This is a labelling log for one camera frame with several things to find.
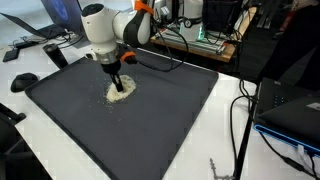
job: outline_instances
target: laptop screen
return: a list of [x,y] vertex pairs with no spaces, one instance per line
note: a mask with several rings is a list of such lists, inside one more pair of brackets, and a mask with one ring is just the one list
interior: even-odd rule
[[78,0],[41,0],[53,23],[85,35],[81,21],[81,7]]

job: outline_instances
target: white cable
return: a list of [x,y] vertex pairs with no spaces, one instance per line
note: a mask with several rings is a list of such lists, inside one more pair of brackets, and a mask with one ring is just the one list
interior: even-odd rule
[[300,144],[298,145],[298,154],[300,156],[301,161],[303,162],[304,168],[309,171],[311,174],[313,174],[313,170],[312,168],[309,166],[309,164],[306,162],[306,160],[304,159],[304,147],[301,146]]

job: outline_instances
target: laptop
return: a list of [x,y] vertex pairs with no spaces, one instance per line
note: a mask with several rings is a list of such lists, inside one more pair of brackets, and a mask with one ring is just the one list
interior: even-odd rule
[[320,156],[320,96],[316,92],[263,79],[254,129]]
[[23,20],[21,20],[18,17],[11,16],[11,15],[4,14],[4,13],[0,13],[0,14],[3,15],[4,17],[8,18],[10,21],[16,23],[17,25],[19,25],[23,29],[27,30],[31,34],[39,36],[39,37],[43,37],[45,39],[53,39],[58,36],[66,34],[64,28],[59,25],[52,24],[47,27],[36,30],[32,26],[30,26],[29,24],[27,24],[26,22],[24,22]]

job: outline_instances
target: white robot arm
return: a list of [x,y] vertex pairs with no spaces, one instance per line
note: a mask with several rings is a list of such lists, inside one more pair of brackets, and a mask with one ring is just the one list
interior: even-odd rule
[[150,18],[154,0],[137,0],[133,12],[120,12],[102,4],[91,4],[82,11],[82,23],[103,71],[110,74],[117,90],[123,91],[118,75],[117,39],[139,47],[150,38]]

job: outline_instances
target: black mat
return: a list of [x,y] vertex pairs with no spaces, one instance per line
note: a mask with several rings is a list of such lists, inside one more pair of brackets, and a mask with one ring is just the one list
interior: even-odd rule
[[[166,58],[136,53],[141,61],[168,67]],[[190,65],[162,73],[126,64],[120,74],[133,77],[137,89],[115,104],[104,97],[109,76],[84,58],[26,93],[111,179],[161,179],[218,74]]]

